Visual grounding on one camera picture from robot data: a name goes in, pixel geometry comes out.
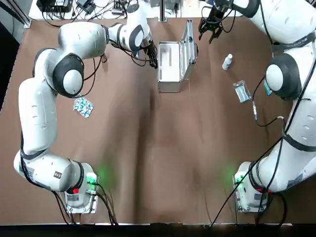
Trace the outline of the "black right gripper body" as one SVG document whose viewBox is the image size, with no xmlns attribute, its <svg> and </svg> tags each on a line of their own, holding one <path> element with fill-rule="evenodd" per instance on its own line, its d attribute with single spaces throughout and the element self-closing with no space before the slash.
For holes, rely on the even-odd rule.
<svg viewBox="0 0 316 237">
<path fill-rule="evenodd" d="M 224 6 L 223 5 L 213 5 L 207 6 L 210 9 L 210 13 L 206 19 L 206 23 L 209 25 L 219 24 L 224 16 Z"/>
</svg>

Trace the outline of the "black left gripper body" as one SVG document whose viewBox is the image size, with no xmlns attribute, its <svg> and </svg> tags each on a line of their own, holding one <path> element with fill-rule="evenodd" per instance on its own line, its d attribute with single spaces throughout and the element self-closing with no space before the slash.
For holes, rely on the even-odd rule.
<svg viewBox="0 0 316 237">
<path fill-rule="evenodd" d="M 158 68 L 158 59 L 157 59 L 157 47 L 153 40 L 149 41 L 149 45 L 146 47 L 146 55 L 149 57 L 149 64 L 154 69 Z"/>
</svg>

